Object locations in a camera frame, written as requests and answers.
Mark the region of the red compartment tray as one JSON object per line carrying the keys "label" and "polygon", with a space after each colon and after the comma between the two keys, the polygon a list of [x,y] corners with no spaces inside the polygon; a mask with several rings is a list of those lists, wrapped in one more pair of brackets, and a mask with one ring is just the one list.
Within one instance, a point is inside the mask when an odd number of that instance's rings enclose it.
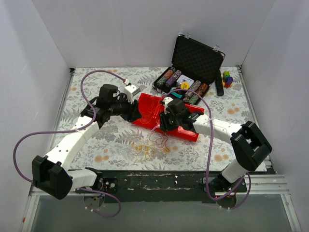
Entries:
{"label": "red compartment tray", "polygon": [[[134,121],[132,124],[143,127],[146,129],[155,129],[156,132],[164,133],[160,128],[159,114],[164,111],[164,106],[160,104],[161,97],[153,96],[146,93],[141,93],[139,97],[139,111],[142,118]],[[173,131],[166,132],[168,136],[174,136],[181,139],[185,139],[191,142],[196,142],[199,134],[191,131],[184,130],[182,127],[178,127]]]}

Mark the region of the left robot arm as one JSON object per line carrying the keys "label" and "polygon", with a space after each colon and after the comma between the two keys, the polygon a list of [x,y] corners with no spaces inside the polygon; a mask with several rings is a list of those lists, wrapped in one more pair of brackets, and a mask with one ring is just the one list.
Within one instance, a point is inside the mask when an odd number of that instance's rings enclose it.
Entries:
{"label": "left robot arm", "polygon": [[118,87],[104,84],[99,95],[82,110],[72,132],[66,135],[44,157],[32,161],[33,184],[36,188],[61,200],[72,189],[87,187],[98,193],[103,187],[103,173],[94,168],[70,169],[70,164],[87,141],[96,134],[112,116],[134,122],[142,117],[135,98],[140,88],[129,84],[123,92]]}

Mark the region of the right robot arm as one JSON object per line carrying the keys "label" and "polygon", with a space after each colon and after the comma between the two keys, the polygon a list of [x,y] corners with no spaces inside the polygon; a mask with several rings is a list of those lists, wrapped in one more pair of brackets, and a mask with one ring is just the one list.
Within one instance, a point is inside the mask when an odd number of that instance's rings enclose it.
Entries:
{"label": "right robot arm", "polygon": [[164,111],[159,114],[162,131],[182,127],[186,131],[213,135],[232,145],[236,159],[219,174],[218,185],[224,192],[235,188],[236,180],[246,172],[254,172],[272,152],[272,146],[254,122],[229,123],[198,111],[191,113],[183,101],[170,97],[161,104],[164,105]]}

